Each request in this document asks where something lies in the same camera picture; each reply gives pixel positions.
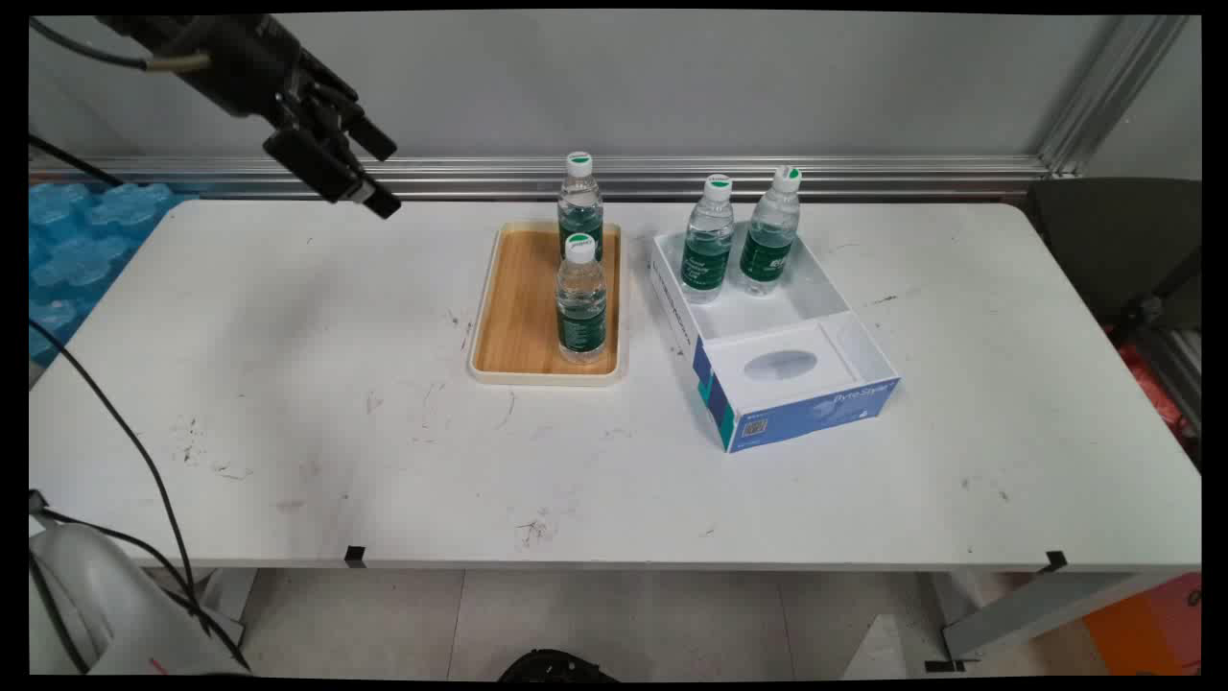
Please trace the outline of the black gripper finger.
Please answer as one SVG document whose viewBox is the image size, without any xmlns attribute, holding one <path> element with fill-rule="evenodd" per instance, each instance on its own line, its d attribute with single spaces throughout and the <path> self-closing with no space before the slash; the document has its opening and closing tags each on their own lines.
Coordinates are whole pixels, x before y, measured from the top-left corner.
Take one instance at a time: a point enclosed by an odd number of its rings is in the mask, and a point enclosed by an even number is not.
<svg viewBox="0 0 1228 691">
<path fill-rule="evenodd" d="M 303 182 L 327 203 L 355 203 L 391 218 L 402 206 L 399 198 L 376 180 L 360 163 L 330 152 L 302 128 L 281 128 L 263 144 L 264 152 Z"/>
<path fill-rule="evenodd" d="M 378 161 L 395 153 L 394 141 L 368 119 L 351 83 L 325 68 L 312 53 L 301 53 L 297 66 L 305 76 L 302 93 L 319 113 L 317 118 L 325 128 L 349 136 Z"/>
</svg>

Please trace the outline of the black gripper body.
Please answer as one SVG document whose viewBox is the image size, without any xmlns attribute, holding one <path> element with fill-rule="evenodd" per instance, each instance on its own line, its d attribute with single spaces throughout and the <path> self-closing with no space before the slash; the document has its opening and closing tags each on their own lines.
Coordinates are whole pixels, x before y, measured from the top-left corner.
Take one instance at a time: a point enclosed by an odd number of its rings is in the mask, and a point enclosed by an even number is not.
<svg viewBox="0 0 1228 691">
<path fill-rule="evenodd" d="M 101 22 L 158 59 L 206 56 L 179 77 L 237 118 L 292 126 L 311 95 L 332 91 L 332 72 L 271 14 L 106 14 Z"/>
</svg>

